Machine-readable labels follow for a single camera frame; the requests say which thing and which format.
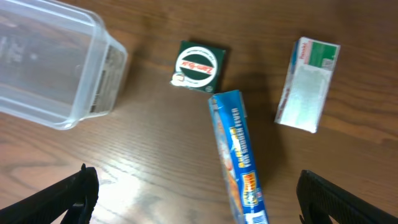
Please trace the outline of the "white green Panadol box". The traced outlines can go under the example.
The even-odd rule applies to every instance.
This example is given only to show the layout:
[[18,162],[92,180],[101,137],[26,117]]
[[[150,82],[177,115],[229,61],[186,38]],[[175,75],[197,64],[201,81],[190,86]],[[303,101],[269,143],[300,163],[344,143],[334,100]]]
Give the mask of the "white green Panadol box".
[[275,122],[316,133],[340,46],[301,37],[294,43]]

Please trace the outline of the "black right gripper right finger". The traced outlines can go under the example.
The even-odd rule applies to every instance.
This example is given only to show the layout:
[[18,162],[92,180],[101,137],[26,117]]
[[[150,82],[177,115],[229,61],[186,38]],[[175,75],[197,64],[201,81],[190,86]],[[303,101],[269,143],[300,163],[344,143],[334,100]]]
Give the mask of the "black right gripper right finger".
[[310,170],[301,171],[296,193],[302,224],[397,224],[397,217]]

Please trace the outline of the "blue fever patch box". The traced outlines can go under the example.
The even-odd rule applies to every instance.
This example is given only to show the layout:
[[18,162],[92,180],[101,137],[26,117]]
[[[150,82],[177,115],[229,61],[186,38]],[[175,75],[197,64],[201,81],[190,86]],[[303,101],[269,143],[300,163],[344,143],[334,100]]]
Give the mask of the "blue fever patch box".
[[239,224],[268,224],[241,92],[215,94],[208,104],[234,219]]

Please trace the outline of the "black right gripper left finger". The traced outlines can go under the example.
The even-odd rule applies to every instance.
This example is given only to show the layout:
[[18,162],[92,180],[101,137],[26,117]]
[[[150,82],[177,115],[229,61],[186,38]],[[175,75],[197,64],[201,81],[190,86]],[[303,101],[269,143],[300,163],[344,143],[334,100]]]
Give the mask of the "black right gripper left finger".
[[89,224],[98,193],[96,169],[83,164],[77,173],[1,209],[1,223],[52,223],[64,215],[62,223]]

